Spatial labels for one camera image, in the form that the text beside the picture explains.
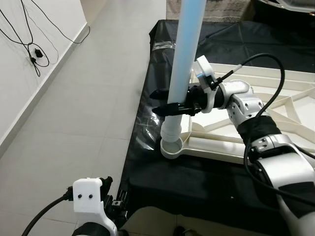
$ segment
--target white tray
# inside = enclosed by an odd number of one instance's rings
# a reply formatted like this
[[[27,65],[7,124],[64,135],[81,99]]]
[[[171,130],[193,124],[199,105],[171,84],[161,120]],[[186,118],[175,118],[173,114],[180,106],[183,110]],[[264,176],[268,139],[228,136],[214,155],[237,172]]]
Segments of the white tray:
[[[216,77],[226,74],[234,65],[212,64]],[[228,80],[243,80],[266,103],[280,81],[278,69],[244,66]],[[198,79],[192,76],[191,83]],[[285,84],[276,101],[267,110],[282,133],[305,150],[315,153],[315,74],[285,71]],[[245,145],[226,110],[213,109],[208,114],[183,116],[183,147],[174,158],[188,154],[233,163],[243,163]]]

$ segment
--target tiled floor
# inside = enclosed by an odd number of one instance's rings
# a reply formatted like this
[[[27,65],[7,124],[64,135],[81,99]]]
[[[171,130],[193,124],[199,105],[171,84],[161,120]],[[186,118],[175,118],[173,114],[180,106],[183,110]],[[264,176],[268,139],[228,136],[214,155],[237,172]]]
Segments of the tiled floor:
[[[149,60],[148,32],[165,11],[165,0],[107,0],[0,159],[0,236],[20,235],[78,178],[112,176],[110,193],[117,193]],[[72,208],[57,205],[31,235],[72,235]],[[152,207],[125,228],[131,236],[172,236],[177,223],[204,236],[259,235]]]

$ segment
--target pvc pipe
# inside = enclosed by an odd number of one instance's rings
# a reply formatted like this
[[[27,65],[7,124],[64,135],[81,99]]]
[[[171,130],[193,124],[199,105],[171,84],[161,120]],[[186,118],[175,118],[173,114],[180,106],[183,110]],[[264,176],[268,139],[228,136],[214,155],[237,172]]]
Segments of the pvc pipe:
[[[189,86],[206,0],[182,0],[175,56],[167,103],[183,103]],[[181,134],[182,116],[166,117],[161,127],[163,140],[176,142]]]

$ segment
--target robotic arm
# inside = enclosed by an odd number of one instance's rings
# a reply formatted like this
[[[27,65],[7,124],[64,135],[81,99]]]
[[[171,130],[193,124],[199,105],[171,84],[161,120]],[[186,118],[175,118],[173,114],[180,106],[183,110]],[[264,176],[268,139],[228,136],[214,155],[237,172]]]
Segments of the robotic arm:
[[[293,236],[312,236],[315,232],[315,171],[287,135],[281,133],[261,99],[244,81],[223,82],[241,64],[216,79],[207,59],[193,64],[200,85],[189,87],[185,103],[171,103],[153,109],[160,116],[208,113],[226,109],[247,148],[244,164],[255,182],[260,200],[279,209]],[[165,99],[167,91],[155,91],[153,99]],[[247,157],[252,164],[250,171]]]

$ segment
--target black plastic sheet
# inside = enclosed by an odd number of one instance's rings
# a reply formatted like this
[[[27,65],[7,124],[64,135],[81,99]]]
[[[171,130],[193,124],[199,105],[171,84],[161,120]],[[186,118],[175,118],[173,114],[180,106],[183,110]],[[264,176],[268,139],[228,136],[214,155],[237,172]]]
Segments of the black plastic sheet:
[[[174,44],[177,25],[177,21],[161,20],[150,32],[154,50],[121,181],[121,188],[130,190],[129,214],[141,207],[155,206],[173,214],[270,235],[288,235],[278,211],[259,201],[242,166],[186,155],[167,160],[161,155],[163,118],[153,114],[152,108],[163,102],[151,100],[149,95],[169,87],[174,47],[155,46]],[[314,50],[312,37],[261,23],[203,23],[196,58],[205,55],[209,62],[239,64],[254,54],[272,53],[287,70],[314,73]],[[277,68],[268,59],[257,59],[249,65]]]

